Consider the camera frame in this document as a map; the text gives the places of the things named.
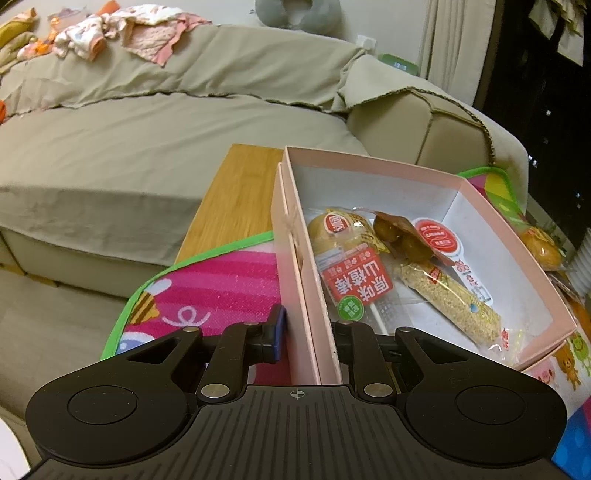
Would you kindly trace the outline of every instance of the wall outlet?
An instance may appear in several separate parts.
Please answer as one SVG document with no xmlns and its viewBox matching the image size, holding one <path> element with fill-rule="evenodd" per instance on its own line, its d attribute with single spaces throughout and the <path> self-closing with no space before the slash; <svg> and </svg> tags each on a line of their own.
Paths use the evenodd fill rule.
<svg viewBox="0 0 591 480">
<path fill-rule="evenodd" d="M 355 44 L 358 47 L 361 47 L 364 50 L 367 50 L 368 52 L 373 53 L 375 51 L 376 39 L 371 38 L 371 37 L 366 37 L 365 35 L 357 35 L 357 40 L 356 40 Z"/>
</svg>

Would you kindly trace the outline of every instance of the pink box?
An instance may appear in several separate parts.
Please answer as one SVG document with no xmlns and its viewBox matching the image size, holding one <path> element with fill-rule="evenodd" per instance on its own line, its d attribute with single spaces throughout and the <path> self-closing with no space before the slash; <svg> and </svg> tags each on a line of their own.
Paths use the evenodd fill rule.
<svg viewBox="0 0 591 480">
<path fill-rule="evenodd" d="M 514 368 L 531 366 L 575 330 L 535 259 L 467 180 L 389 160 L 286 147 L 275 179 L 272 222 L 294 384 L 342 383 L 304 218 L 307 208 L 328 206 L 363 206 L 411 220 L 428 217 L 451 228 L 504 326 L 527 332 Z M 411 313 L 416 327 L 474 351 L 471 341 L 428 304 Z"/>
</svg>

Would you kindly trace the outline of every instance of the floor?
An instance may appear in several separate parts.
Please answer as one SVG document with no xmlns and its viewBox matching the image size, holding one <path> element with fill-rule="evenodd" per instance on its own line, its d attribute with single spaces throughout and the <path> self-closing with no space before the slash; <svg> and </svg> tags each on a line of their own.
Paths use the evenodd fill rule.
<svg viewBox="0 0 591 480">
<path fill-rule="evenodd" d="M 22 418 L 37 389 L 96 362 L 124 305 L 0 270 L 0 407 Z"/>
</svg>

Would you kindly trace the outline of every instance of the green container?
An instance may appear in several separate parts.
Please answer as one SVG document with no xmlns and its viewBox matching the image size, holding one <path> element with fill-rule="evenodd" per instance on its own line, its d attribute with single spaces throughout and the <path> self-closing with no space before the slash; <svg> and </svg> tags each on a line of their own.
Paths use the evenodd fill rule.
<svg viewBox="0 0 591 480">
<path fill-rule="evenodd" d="M 414 63 L 403 60 L 389 53 L 382 53 L 378 55 L 378 60 L 387 63 L 395 69 L 402 70 L 403 72 L 409 73 L 410 75 L 418 75 L 418 67 Z"/>
</svg>

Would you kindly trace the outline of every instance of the curtain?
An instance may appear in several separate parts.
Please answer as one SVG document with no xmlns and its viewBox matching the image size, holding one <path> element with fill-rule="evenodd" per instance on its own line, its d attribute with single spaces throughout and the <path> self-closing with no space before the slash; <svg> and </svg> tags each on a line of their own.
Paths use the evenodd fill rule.
<svg viewBox="0 0 591 480">
<path fill-rule="evenodd" d="M 428 0 L 420 76 L 468 105 L 474 102 L 496 0 Z"/>
</svg>

